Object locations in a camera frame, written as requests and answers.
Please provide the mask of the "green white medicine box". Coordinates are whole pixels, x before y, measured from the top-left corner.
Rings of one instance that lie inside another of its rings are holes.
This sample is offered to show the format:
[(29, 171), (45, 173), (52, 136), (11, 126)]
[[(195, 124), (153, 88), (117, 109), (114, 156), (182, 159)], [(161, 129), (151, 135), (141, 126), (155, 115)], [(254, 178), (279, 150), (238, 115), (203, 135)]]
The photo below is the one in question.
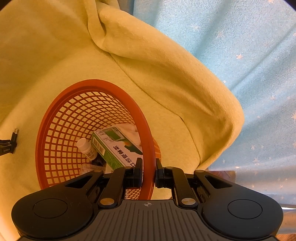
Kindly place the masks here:
[(142, 146), (130, 141), (118, 125), (96, 130), (91, 137), (91, 144), (112, 170), (134, 167), (137, 158), (143, 158)]

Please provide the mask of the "orange plastic mesh basket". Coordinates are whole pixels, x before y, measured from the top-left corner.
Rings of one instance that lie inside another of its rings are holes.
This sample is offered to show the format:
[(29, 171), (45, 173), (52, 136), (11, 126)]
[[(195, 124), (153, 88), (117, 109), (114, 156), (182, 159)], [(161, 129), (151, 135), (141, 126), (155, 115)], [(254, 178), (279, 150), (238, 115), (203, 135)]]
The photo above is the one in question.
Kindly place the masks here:
[(83, 80), (62, 91), (48, 107), (39, 127), (35, 160), (41, 189), (79, 175), (88, 160), (76, 142), (91, 139), (92, 133), (119, 123), (137, 127), (144, 151), (144, 178), (137, 197), (149, 200), (154, 189), (157, 142), (137, 103), (118, 86), (99, 79)]

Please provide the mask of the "white crumpled tissue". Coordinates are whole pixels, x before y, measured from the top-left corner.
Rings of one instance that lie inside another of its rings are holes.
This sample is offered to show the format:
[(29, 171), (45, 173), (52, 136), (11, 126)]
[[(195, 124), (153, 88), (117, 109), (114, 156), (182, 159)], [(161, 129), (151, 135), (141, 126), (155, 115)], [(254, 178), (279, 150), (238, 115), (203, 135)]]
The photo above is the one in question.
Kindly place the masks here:
[(124, 135), (128, 137), (128, 139), (132, 141), (137, 147), (140, 147), (142, 145), (137, 127), (135, 125), (123, 123), (118, 125), (118, 127), (124, 133)]

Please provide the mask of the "small white pill bottle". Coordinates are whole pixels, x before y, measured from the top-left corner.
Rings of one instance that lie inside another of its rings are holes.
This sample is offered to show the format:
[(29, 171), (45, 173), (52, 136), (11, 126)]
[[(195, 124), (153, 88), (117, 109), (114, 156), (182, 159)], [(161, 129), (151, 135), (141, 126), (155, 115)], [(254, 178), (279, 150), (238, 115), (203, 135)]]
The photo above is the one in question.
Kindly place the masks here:
[(85, 157), (93, 161), (97, 157), (97, 151), (93, 148), (92, 144), (86, 138), (80, 138), (76, 142), (78, 150), (85, 155)]

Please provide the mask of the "yellow blanket sofa cover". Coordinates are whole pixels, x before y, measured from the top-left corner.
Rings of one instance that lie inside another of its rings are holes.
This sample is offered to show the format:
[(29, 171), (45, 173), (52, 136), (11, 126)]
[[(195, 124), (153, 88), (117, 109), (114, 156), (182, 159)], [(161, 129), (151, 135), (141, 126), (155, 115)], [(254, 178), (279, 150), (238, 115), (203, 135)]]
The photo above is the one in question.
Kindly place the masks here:
[(145, 115), (162, 163), (206, 169), (244, 123), (231, 91), (175, 41), (122, 11), (117, 1), (12, 1), (1, 10), (1, 137), (19, 129), (1, 157), (1, 240), (17, 240), (11, 209), (39, 189), (35, 144), (53, 99), (102, 79), (125, 90)]

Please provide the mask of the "light blue star curtain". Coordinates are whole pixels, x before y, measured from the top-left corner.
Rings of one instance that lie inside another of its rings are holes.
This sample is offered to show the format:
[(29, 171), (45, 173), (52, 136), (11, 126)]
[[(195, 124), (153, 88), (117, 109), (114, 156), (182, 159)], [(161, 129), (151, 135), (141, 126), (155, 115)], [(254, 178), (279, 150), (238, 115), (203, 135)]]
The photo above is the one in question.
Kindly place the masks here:
[(120, 1), (209, 68), (239, 100), (243, 129), (211, 171), (295, 204), (294, 1)]

